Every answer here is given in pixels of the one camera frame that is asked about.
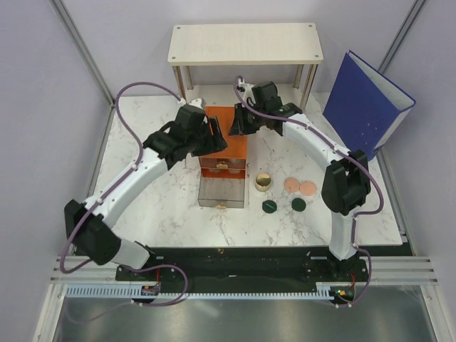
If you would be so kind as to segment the orange drawer box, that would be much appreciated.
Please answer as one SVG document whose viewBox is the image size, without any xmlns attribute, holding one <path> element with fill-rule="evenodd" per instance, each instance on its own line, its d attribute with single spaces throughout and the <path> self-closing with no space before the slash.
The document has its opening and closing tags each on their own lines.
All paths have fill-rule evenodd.
<svg viewBox="0 0 456 342">
<path fill-rule="evenodd" d="M 229 135 L 229 129 L 231 128 L 234 119 L 234 107 L 209 106 L 206 107 L 206 113 L 209 115 L 209 117 L 216 116 L 218 118 L 223 138 L 227 142 L 228 146 L 221 152 L 205 155 L 202 157 L 245 159 L 246 167 L 243 170 L 208 169 L 200 167 L 202 176 L 214 178 L 244 179 L 246 177 L 247 170 L 248 140 L 247 136 Z"/>
</svg>

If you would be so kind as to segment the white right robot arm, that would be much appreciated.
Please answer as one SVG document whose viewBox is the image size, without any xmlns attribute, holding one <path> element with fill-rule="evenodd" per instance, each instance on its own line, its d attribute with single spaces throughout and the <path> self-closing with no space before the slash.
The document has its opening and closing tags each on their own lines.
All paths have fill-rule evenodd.
<svg viewBox="0 0 456 342">
<path fill-rule="evenodd" d="M 326 262 L 334 280 L 352 272 L 350 258 L 358 247 L 353 223 L 371 192 L 371 176 L 366 154 L 351 151 L 320 131 L 295 103 L 284 103 L 275 83 L 252 85 L 239 76 L 235 80 L 231 135 L 253 135 L 262 127 L 300 147 L 324 172 L 321 198 L 331 211 L 331 240 L 334 258 Z"/>
</svg>

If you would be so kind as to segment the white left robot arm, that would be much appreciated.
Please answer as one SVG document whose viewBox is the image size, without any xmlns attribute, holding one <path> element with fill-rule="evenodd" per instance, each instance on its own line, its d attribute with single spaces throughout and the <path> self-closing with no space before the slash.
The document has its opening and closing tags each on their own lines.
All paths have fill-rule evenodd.
<svg viewBox="0 0 456 342">
<path fill-rule="evenodd" d="M 137 242 L 117 236 L 113 227 L 143 190 L 188 155 L 200 157 L 227 148 L 217 117 L 199 106 L 185 104 L 176 118 L 140 143 L 140 154 L 100 193 L 64 207 L 66 235 L 89 261 L 131 267 L 141 280 L 154 277 L 156 263 Z"/>
</svg>

